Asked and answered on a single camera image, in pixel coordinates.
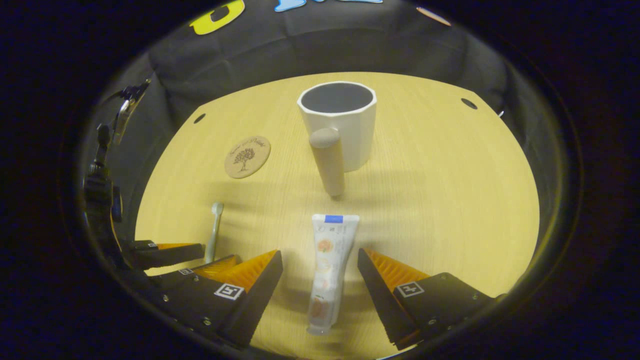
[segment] toothbrush head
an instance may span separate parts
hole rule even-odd
[[[220,215],[222,214],[222,209],[225,207],[225,205],[221,202],[215,202],[213,204],[213,206],[211,206],[211,213],[212,214],[216,214],[216,215]]]

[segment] printed label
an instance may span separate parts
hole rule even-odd
[[[329,252],[333,249],[333,243],[329,239],[322,239],[318,242],[318,251]]]
[[[219,297],[223,297],[226,299],[235,300],[240,297],[240,294],[244,291],[244,288],[231,284],[223,284],[220,286],[218,290],[214,293]]]
[[[324,217],[324,222],[332,224],[342,224],[342,218],[342,215],[326,215]]]
[[[415,281],[398,285],[397,289],[400,291],[400,294],[402,294],[403,297],[410,297],[410,296],[424,293],[424,290]]]
[[[314,298],[311,303],[311,317],[312,318],[323,318],[326,316],[328,310],[328,304],[324,300],[320,300],[318,298]]]
[[[327,259],[320,259],[318,261],[316,271],[323,274],[325,272],[329,272],[329,270],[331,270],[331,264],[329,264],[329,261]]]

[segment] mug rim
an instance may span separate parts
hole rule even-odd
[[[352,85],[358,85],[362,88],[367,89],[372,97],[371,97],[371,101],[369,101],[368,104],[366,104],[365,106],[362,106],[361,108],[355,109],[355,110],[349,110],[349,111],[343,111],[341,113],[325,113],[325,112],[321,112],[321,111],[316,111],[316,110],[311,110],[308,107],[302,105],[302,98],[311,90],[315,89],[315,88],[319,88],[320,86],[325,86],[325,85],[330,85],[330,84],[352,84]],[[357,114],[357,113],[361,113],[367,109],[369,109],[371,106],[375,105],[378,102],[378,98],[376,97],[376,91],[373,90],[372,88],[361,84],[361,83],[355,83],[354,81],[329,81],[327,83],[321,83],[321,84],[317,84],[314,86],[311,86],[310,88],[306,89],[305,91],[302,92],[302,94],[300,94],[300,96],[298,97],[298,106],[300,107],[300,109],[302,111],[304,111],[305,113],[308,114],[314,114],[314,115],[322,115],[324,117],[339,117],[339,116],[343,116],[343,115],[350,115],[350,114]]]

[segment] blue letter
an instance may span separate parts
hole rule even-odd
[[[358,1],[359,3],[381,3],[382,0],[340,0],[340,1]]]
[[[278,2],[279,4],[275,8],[276,12],[285,12],[303,6],[307,0],[278,0]]]

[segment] white mug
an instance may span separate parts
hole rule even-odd
[[[349,81],[318,84],[298,98],[309,136],[325,127],[340,133],[345,172],[358,170],[369,159],[377,102],[374,90]]]

